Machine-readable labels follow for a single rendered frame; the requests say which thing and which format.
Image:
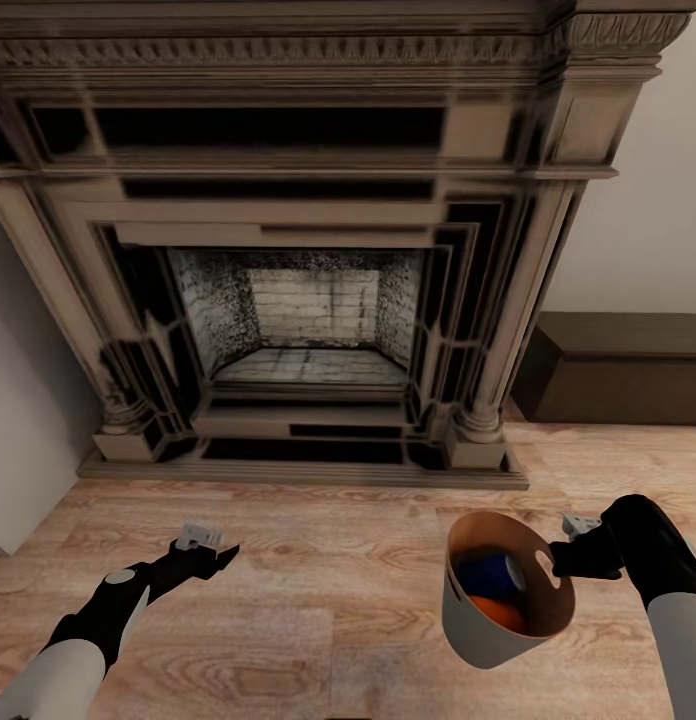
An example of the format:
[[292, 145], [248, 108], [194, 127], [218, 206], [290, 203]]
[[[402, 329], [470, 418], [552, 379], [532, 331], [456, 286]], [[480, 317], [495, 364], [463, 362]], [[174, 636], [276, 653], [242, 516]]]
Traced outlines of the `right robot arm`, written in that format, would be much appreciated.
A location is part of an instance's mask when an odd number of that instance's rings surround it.
[[598, 517], [564, 515], [568, 542], [549, 543], [553, 575], [611, 581], [621, 567], [640, 591], [675, 720], [696, 720], [696, 547], [641, 494]]

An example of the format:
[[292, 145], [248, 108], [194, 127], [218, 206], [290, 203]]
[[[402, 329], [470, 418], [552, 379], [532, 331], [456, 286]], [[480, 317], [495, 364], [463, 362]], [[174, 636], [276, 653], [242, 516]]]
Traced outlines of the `can of soda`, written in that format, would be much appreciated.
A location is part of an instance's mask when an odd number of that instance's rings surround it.
[[516, 634], [524, 634], [524, 618], [514, 604], [510, 604], [508, 600], [502, 602], [502, 600], [485, 599], [485, 597], [476, 595], [470, 597], [474, 605], [478, 606], [488, 618], [492, 618], [496, 624], [500, 624], [506, 630], [514, 630]]
[[485, 599], [510, 597], [526, 590], [524, 574], [512, 555], [493, 555], [461, 563], [458, 580], [468, 596]]

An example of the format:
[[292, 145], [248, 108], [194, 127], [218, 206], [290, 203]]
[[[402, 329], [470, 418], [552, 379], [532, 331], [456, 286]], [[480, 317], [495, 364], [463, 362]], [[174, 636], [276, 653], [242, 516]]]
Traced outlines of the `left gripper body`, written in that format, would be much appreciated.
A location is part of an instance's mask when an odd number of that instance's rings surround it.
[[208, 549], [204, 544], [198, 544], [198, 548], [182, 552], [176, 548], [176, 542], [178, 539], [171, 541], [168, 556], [162, 558], [162, 560], [170, 562], [172, 570], [174, 570], [173, 589], [192, 576], [205, 580], [213, 577], [217, 560], [217, 552], [214, 549]]

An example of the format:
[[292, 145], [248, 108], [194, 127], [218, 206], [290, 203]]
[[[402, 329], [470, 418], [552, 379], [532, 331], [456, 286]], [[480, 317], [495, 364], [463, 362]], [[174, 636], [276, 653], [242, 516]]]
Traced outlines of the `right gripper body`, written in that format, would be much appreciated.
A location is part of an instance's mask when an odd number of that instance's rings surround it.
[[622, 579], [621, 566], [607, 561], [591, 541], [591, 531], [572, 543], [553, 541], [549, 543], [556, 568], [562, 576], [608, 579]]

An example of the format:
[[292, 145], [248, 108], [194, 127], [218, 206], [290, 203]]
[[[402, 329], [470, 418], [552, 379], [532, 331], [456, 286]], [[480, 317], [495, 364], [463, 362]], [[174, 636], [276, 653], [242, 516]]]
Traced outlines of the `trash can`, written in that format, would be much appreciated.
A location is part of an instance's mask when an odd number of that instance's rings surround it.
[[[557, 589], [536, 558], [543, 551], [555, 565], [549, 543], [522, 521], [496, 511], [471, 511], [459, 517], [447, 536], [442, 623], [451, 647], [466, 663], [493, 669], [564, 633], [576, 611], [571, 576], [560, 576]], [[470, 600], [458, 580], [461, 563], [512, 555], [526, 580], [526, 590], [494, 598], [514, 604], [524, 618], [524, 634], [506, 630]]]

